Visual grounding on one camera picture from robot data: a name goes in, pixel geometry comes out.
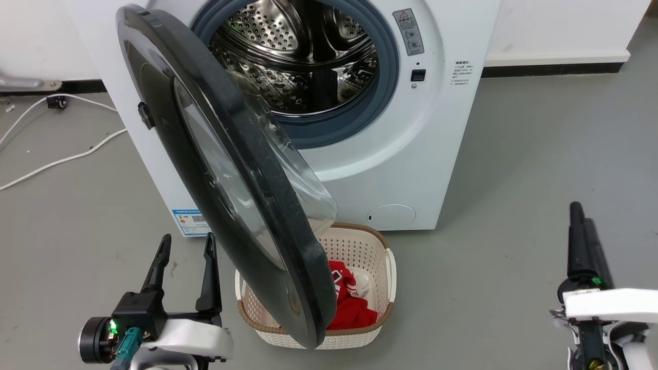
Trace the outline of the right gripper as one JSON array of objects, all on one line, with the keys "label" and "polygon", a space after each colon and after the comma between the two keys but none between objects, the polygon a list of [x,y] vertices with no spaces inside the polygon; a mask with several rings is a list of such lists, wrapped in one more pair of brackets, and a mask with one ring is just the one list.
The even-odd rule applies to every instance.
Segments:
[{"label": "right gripper", "polygon": [[[567,277],[558,289],[561,307],[550,311],[574,344],[566,369],[656,369],[657,292],[615,288],[606,253],[582,204],[570,203]],[[578,280],[574,276],[585,275]]]}]

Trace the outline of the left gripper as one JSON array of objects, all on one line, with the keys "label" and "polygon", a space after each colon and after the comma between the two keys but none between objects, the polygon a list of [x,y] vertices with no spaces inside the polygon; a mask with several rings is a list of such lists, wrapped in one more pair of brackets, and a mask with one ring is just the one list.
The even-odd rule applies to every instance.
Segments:
[{"label": "left gripper", "polygon": [[141,292],[127,292],[111,319],[113,361],[227,361],[233,339],[221,323],[223,303],[214,234],[204,247],[204,278],[196,310],[168,314],[163,278],[171,257],[171,234],[158,246]]}]

